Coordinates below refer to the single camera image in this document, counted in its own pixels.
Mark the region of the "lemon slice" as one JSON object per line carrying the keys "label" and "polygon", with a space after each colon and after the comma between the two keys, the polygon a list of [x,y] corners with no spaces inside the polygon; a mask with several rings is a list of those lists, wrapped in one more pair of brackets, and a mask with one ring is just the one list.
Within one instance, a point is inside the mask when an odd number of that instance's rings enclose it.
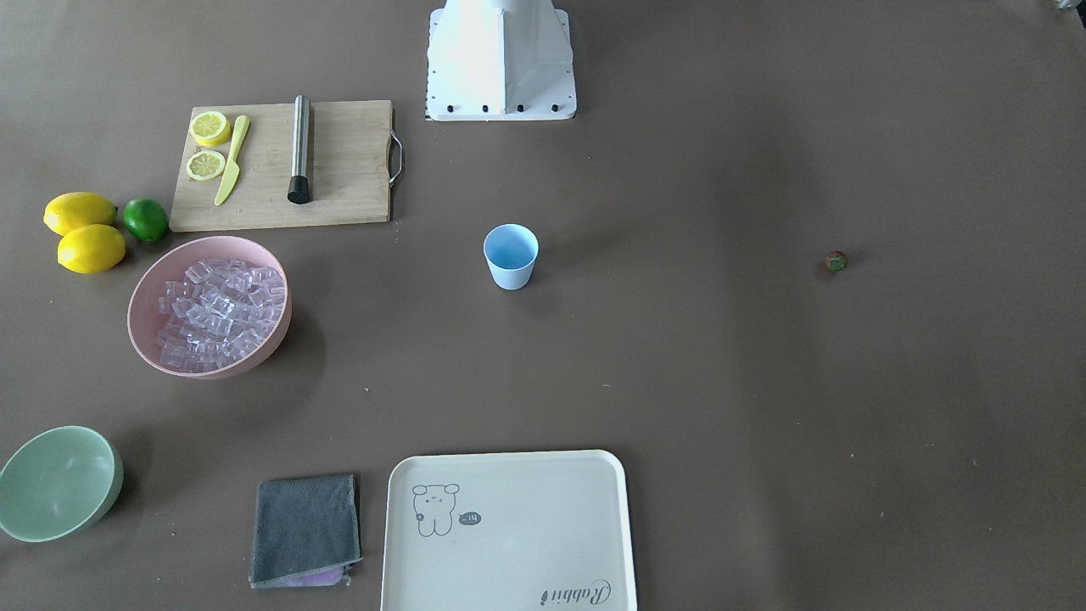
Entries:
{"label": "lemon slice", "polygon": [[185,163],[185,171],[195,182],[207,182],[220,177],[227,166],[224,154],[215,150],[201,149],[190,155]]}
{"label": "lemon slice", "polygon": [[232,120],[217,109],[209,109],[190,120],[188,132],[199,147],[218,147],[232,138]]}

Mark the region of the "red strawberry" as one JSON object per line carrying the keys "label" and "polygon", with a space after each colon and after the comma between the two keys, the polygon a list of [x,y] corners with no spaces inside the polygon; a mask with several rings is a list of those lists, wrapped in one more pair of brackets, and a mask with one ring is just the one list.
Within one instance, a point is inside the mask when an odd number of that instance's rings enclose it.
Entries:
{"label": "red strawberry", "polygon": [[823,266],[829,273],[841,273],[849,266],[849,256],[844,251],[832,251],[825,256]]}

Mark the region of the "steel muddler black tip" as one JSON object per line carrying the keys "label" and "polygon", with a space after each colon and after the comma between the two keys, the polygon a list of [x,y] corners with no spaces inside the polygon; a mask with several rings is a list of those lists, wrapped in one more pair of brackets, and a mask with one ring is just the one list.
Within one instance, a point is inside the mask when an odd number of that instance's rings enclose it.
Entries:
{"label": "steel muddler black tip", "polygon": [[310,204],[310,97],[299,94],[294,100],[294,130],[292,131],[291,177],[288,179],[288,201],[296,205]]}

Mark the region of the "grey folded cloth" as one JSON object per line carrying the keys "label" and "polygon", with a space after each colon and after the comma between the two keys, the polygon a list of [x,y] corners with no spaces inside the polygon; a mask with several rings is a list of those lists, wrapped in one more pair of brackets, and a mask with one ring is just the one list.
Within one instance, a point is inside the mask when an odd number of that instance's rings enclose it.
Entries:
{"label": "grey folded cloth", "polygon": [[249,587],[348,585],[350,570],[359,560],[354,474],[272,479],[260,484]]}

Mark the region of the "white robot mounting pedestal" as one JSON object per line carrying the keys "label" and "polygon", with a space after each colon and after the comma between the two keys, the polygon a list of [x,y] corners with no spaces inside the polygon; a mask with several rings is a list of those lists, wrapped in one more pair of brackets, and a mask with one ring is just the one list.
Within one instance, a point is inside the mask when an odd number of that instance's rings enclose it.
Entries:
{"label": "white robot mounting pedestal", "polygon": [[428,120],[569,120],[569,15],[551,1],[447,1],[429,16]]}

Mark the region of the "yellow plastic knife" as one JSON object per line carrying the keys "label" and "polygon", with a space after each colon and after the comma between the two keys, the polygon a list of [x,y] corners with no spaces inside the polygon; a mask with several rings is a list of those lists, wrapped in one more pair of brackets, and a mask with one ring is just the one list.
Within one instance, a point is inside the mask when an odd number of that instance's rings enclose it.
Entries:
{"label": "yellow plastic knife", "polygon": [[240,115],[236,120],[233,120],[232,135],[230,136],[230,147],[224,171],[222,171],[220,175],[220,187],[218,187],[217,193],[214,198],[214,205],[216,206],[225,204],[227,199],[230,196],[230,193],[233,191],[233,186],[237,184],[237,181],[240,178],[239,155],[249,131],[249,124],[251,124],[251,120],[247,115]]}

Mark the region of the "cream rabbit tray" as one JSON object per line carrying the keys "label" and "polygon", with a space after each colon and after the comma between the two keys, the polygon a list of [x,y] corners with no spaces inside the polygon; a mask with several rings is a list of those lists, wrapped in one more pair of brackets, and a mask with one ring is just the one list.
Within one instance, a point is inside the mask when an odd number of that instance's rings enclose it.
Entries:
{"label": "cream rabbit tray", "polygon": [[400,461],[380,607],[635,610],[624,467],[598,449]]}

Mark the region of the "yellow lemon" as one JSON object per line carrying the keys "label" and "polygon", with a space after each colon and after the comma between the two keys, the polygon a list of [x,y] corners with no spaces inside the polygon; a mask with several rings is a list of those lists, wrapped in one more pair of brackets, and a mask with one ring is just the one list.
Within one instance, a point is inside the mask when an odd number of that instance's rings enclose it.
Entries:
{"label": "yellow lemon", "polygon": [[92,191],[70,191],[46,205],[42,221],[51,232],[67,236],[90,225],[112,225],[117,208],[106,198]]}
{"label": "yellow lemon", "polygon": [[81,226],[59,240],[56,260],[74,273],[101,273],[126,254],[119,229],[104,224]]}

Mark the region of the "pile of clear ice cubes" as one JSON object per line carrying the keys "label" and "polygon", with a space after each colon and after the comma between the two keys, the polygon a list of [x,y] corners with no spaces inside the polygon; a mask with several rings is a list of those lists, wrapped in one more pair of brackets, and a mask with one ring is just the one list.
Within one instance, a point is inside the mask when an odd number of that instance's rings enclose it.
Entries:
{"label": "pile of clear ice cubes", "polygon": [[159,362],[184,373],[209,373],[252,355],[286,311],[283,275],[249,260],[198,260],[162,289]]}

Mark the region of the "green bowl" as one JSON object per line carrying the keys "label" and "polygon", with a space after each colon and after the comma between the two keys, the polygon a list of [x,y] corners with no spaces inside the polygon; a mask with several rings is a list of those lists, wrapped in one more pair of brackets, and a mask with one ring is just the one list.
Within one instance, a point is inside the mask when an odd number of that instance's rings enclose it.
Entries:
{"label": "green bowl", "polygon": [[65,537],[106,514],[123,479],[112,442],[89,427],[54,427],[4,464],[1,526],[8,536],[35,544]]}

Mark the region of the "green lime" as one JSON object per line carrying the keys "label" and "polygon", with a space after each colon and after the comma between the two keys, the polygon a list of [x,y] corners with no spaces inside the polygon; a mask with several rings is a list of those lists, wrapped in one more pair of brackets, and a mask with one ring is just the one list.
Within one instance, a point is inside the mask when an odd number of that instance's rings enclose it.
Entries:
{"label": "green lime", "polygon": [[168,215],[154,199],[132,199],[121,213],[128,232],[139,241],[159,241],[168,233]]}

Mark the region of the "pink bowl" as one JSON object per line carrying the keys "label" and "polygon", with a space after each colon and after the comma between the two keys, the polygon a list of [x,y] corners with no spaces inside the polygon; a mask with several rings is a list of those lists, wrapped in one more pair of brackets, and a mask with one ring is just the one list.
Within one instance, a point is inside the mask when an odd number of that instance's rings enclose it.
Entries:
{"label": "pink bowl", "polygon": [[[249,263],[256,266],[270,266],[283,275],[287,284],[287,297],[282,320],[275,324],[275,328],[272,330],[272,336],[264,340],[252,355],[247,356],[238,362],[228,365],[228,367],[209,373],[184,373],[168,370],[168,368],[163,367],[159,362],[159,349],[157,344],[155,344],[155,336],[160,330],[160,326],[165,322],[165,317],[157,311],[157,297],[162,294],[163,283],[166,281],[178,281],[178,279],[182,278],[186,268],[193,266],[198,260],[229,259],[249,260]],[[272,352],[279,347],[286,336],[292,316],[292,308],[294,308],[294,303],[292,303],[292,295],[290,294],[290,289],[288,289],[286,271],[283,270],[282,263],[272,254],[272,251],[260,246],[255,241],[247,238],[212,236],[189,241],[189,243],[185,243],[182,246],[168,251],[166,255],[163,255],[162,258],[148,268],[143,278],[140,279],[136,289],[132,290],[132,297],[127,311],[127,326],[132,347],[155,370],[171,375],[179,375],[179,378],[232,378],[232,375],[244,373],[252,370],[256,365],[264,362],[272,355]]]}

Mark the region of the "wooden cutting board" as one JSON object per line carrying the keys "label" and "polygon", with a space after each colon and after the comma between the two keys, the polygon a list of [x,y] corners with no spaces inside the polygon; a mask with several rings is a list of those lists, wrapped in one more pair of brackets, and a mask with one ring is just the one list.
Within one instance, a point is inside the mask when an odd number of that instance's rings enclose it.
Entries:
{"label": "wooden cutting board", "polygon": [[218,107],[251,120],[239,154],[239,181],[224,205],[213,204],[220,179],[194,181],[178,171],[171,231],[225,232],[298,226],[390,221],[390,150],[395,110],[389,100],[311,104],[310,186],[305,205],[288,201],[294,105]]}

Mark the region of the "light blue plastic cup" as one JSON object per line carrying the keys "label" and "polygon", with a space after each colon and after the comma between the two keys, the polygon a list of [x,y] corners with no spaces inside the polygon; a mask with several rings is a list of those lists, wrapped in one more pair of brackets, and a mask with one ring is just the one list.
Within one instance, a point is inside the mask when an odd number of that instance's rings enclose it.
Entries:
{"label": "light blue plastic cup", "polygon": [[484,258],[500,289],[519,290],[530,282],[539,254],[535,233],[519,224],[494,227],[484,239]]}

